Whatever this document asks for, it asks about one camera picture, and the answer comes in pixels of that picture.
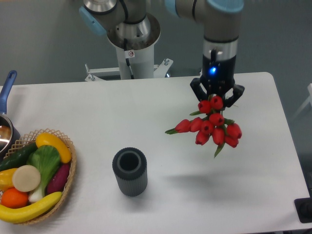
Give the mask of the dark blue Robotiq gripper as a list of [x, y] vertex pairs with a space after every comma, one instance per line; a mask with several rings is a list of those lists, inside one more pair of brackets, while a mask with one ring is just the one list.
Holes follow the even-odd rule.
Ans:
[[190, 87], [193, 90], [198, 101], [208, 100], [208, 96], [216, 94], [224, 96], [231, 88], [233, 95], [224, 99], [224, 108], [230, 108], [243, 95], [245, 87], [234, 85], [234, 68], [236, 56], [223, 61], [212, 61], [203, 56], [202, 75], [200, 78], [194, 78]]

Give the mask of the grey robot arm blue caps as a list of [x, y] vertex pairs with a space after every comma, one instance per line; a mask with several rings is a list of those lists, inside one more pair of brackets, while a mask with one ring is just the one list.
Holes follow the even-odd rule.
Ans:
[[[235, 83], [234, 68], [241, 0], [167, 0], [169, 12], [204, 26], [202, 73], [191, 81], [198, 100], [210, 95], [231, 107], [244, 92]], [[86, 0], [79, 14], [96, 35], [106, 35], [115, 47], [121, 79], [154, 78], [154, 45], [160, 37], [158, 20], [144, 0]]]

